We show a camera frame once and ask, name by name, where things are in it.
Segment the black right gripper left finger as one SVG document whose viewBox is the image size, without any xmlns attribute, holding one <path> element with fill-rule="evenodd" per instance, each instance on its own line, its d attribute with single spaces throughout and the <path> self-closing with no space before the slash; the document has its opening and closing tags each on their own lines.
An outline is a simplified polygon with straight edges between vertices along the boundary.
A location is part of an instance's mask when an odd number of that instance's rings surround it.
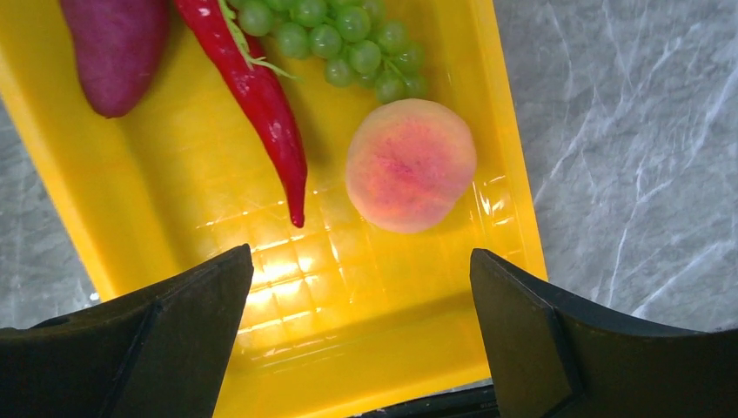
<svg viewBox="0 0 738 418">
<path fill-rule="evenodd" d="M 210 417 L 254 267 L 236 246 L 167 280 L 1 331 L 4 417 Z"/>
</svg>

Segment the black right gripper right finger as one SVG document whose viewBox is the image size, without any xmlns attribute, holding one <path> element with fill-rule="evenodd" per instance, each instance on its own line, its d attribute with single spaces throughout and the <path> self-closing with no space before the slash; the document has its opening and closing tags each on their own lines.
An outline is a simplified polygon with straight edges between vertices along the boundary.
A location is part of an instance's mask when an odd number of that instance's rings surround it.
<svg viewBox="0 0 738 418">
<path fill-rule="evenodd" d="M 620 313 L 485 249 L 470 281 L 502 416 L 736 416 L 735 330 Z"/>
</svg>

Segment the pink toy peach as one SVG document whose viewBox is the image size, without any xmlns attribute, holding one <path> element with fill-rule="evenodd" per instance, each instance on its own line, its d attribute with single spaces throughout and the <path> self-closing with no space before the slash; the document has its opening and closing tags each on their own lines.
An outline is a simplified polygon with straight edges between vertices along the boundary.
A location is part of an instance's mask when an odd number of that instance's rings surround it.
<svg viewBox="0 0 738 418">
<path fill-rule="evenodd" d="M 473 134 L 456 112 L 417 98 L 383 104 L 352 136 L 346 191 L 369 223 L 395 233 L 439 224 L 471 185 Z"/>
</svg>

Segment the yellow plastic tray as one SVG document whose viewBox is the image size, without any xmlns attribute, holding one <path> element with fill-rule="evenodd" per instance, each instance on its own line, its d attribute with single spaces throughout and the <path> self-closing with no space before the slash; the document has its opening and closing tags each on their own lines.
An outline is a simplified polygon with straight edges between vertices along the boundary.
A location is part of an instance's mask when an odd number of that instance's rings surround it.
<svg viewBox="0 0 738 418">
<path fill-rule="evenodd" d="M 389 1 L 425 52 L 427 96 L 469 125 L 478 166 L 444 220 L 397 234 L 346 194 L 351 137 L 376 107 L 315 58 L 269 58 L 308 161 L 305 225 L 289 220 L 258 136 L 179 16 L 147 96 L 107 119 L 78 85 L 55 1 L 1 4 L 1 94 L 100 297 L 234 246 L 255 269 L 218 417 L 345 417 L 486 379 L 469 280 L 487 248 L 547 275 L 489 1 Z"/>
</svg>

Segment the purple toy sweet potato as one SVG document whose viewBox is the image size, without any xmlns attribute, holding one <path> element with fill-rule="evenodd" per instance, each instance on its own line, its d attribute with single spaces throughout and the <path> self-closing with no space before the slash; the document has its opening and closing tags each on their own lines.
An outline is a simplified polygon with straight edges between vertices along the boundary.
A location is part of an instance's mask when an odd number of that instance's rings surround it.
<svg viewBox="0 0 738 418">
<path fill-rule="evenodd" d="M 168 3 L 79 0 L 59 5 L 91 108 L 106 118 L 126 115 L 148 91 L 162 60 L 170 29 Z"/>
</svg>

